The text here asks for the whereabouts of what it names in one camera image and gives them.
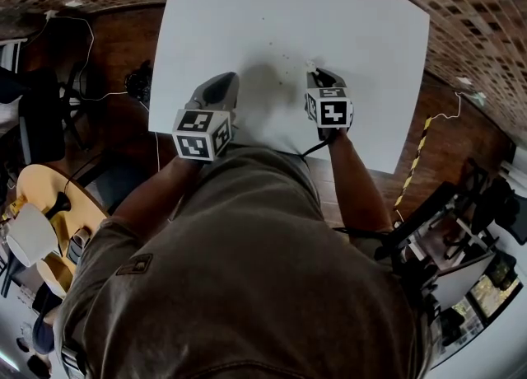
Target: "white tabletop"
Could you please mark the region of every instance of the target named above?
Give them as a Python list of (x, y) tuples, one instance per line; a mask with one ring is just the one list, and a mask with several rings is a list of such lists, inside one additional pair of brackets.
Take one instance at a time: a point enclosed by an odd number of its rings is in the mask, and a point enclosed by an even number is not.
[[(412, 120), (429, 16), (408, 0), (168, 0), (149, 128), (171, 133), (209, 78), (240, 75), (235, 142), (302, 153), (319, 142), (304, 111), (305, 62), (341, 76), (349, 136), (370, 169), (393, 173)], [(327, 149), (313, 157), (329, 159)]]

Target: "yellow and black striped tape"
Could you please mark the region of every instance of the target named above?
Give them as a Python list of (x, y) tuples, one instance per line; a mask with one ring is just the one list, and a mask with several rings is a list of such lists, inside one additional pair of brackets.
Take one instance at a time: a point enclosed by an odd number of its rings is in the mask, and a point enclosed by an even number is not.
[(416, 153), (415, 158), (413, 159), (412, 168), (410, 169), (410, 172), (408, 173), (408, 177), (406, 177), (406, 181), (404, 181), (404, 186), (403, 186), (403, 189), (401, 190), (401, 194), (398, 196), (397, 200), (395, 201), (394, 210), (396, 210), (397, 207), (401, 204), (404, 193), (406, 193), (406, 189), (412, 182), (413, 172), (415, 171), (415, 168), (417, 164), (419, 163), (419, 158), (421, 157), (421, 150), (425, 146), (425, 142), (427, 140), (427, 133), (428, 133), (428, 128), (430, 127), (431, 120), (432, 120), (432, 117), (428, 117), (427, 121), (425, 121), (425, 128), (422, 130), (421, 141), (419, 142), (419, 146), (417, 147), (417, 153)]

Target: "desk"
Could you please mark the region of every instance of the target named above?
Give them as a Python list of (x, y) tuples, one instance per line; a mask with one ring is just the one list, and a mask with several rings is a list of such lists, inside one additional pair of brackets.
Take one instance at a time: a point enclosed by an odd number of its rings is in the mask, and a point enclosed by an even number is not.
[[(349, 136), (366, 167), (393, 173), (421, 86), (429, 19), (409, 0), (168, 0), (149, 129), (172, 133), (196, 87), (236, 72), (234, 142), (303, 153), (319, 143), (304, 111), (312, 60), (346, 81)], [(312, 156), (329, 160), (329, 151)]]
[[(64, 191), (68, 177), (62, 172), (45, 165), (29, 165), (22, 170), (16, 183), (16, 196), (24, 195), (27, 201), (40, 211), (53, 207), (57, 193)], [(54, 227), (63, 257), (48, 255), (37, 262), (37, 269), (54, 292), (64, 294), (71, 285), (75, 265), (66, 258), (70, 237), (82, 227), (92, 234), (108, 217), (106, 211), (75, 181), (70, 181), (66, 195), (72, 203), (69, 212), (60, 212), (54, 217)]]

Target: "white cube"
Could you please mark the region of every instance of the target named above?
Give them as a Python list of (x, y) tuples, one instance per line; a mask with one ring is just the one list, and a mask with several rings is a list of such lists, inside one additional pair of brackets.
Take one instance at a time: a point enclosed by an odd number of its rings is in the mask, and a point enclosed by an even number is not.
[(229, 111), (179, 110), (172, 129), (183, 159), (214, 161), (232, 140)]
[(319, 128), (348, 128), (353, 104), (346, 87), (310, 88), (305, 96), (306, 111)]

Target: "brown t-shirt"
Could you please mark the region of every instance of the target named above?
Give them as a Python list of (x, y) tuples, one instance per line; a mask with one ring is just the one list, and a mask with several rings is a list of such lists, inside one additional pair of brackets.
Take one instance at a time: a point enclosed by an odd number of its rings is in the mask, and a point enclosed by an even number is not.
[(409, 378), (425, 358), (398, 279), (325, 224), (298, 166), (262, 149), (209, 167), (144, 246), (105, 222), (55, 334), (58, 351), (81, 345), (87, 376), (112, 379)]

